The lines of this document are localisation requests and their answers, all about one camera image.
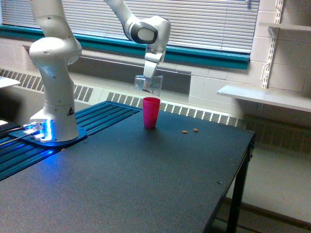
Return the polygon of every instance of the black cable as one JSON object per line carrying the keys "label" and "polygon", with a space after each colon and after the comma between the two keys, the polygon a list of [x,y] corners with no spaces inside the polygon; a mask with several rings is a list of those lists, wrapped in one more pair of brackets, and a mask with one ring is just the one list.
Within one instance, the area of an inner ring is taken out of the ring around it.
{"label": "black cable", "polygon": [[3,142],[3,143],[0,144],[0,147],[6,145],[6,144],[8,144],[8,143],[15,142],[15,141],[18,141],[18,140],[20,140],[20,139],[22,139],[22,138],[25,138],[25,137],[27,137],[27,136],[34,135],[34,134],[38,134],[38,133],[39,133],[39,132],[36,131],[36,132],[31,133],[31,134],[26,134],[26,135],[23,135],[23,136],[21,136],[21,137],[14,138],[14,139],[9,140],[9,141],[5,141],[5,142]]}
{"label": "black cable", "polygon": [[14,128],[14,129],[3,131],[3,132],[0,133],[0,137],[7,136],[9,133],[12,133],[12,132],[15,132],[15,131],[18,131],[18,130],[23,130],[23,129],[24,129],[24,127],[17,127],[17,128]]}

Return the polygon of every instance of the table surface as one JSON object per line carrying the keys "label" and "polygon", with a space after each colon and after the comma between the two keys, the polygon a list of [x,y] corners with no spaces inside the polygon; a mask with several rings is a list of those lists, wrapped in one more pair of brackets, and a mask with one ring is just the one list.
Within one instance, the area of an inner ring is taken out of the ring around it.
{"label": "table surface", "polygon": [[147,130],[137,113],[1,181],[0,232],[202,232],[253,136],[165,112]]}

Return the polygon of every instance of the table leg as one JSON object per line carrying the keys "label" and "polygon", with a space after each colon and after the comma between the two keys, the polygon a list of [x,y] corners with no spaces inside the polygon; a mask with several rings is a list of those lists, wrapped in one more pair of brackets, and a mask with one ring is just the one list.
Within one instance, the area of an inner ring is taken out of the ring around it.
{"label": "table leg", "polygon": [[237,228],[238,220],[239,220],[239,214],[240,214],[240,207],[241,207],[241,202],[242,202],[242,197],[243,197],[243,192],[244,192],[248,163],[251,158],[252,149],[253,149],[253,143],[251,143],[250,146],[248,147],[247,157],[244,160],[237,174],[237,177],[235,179],[226,233],[236,232],[236,228]]}

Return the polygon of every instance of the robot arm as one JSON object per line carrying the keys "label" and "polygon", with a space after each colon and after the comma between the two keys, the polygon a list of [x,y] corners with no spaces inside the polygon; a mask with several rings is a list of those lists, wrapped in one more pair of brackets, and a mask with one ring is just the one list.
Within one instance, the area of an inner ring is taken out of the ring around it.
{"label": "robot arm", "polygon": [[44,84],[44,108],[31,117],[43,122],[42,142],[68,141],[79,133],[74,114],[73,81],[67,65],[76,62],[82,48],[66,21],[61,0],[31,0],[35,22],[45,37],[30,47],[30,57]]}
{"label": "robot arm", "polygon": [[126,37],[138,44],[147,44],[144,76],[152,78],[159,62],[163,62],[170,38],[171,23],[159,16],[139,19],[124,0],[104,0],[122,23]]}

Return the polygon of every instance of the window blinds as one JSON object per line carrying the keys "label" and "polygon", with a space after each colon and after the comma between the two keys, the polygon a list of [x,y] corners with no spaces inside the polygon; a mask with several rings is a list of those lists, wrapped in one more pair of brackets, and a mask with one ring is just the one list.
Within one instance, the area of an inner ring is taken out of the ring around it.
{"label": "window blinds", "polygon": [[[125,0],[139,18],[172,23],[171,46],[250,53],[259,0]],[[126,39],[103,0],[63,0],[74,33]],[[3,24],[35,27],[29,0],[1,0]]]}

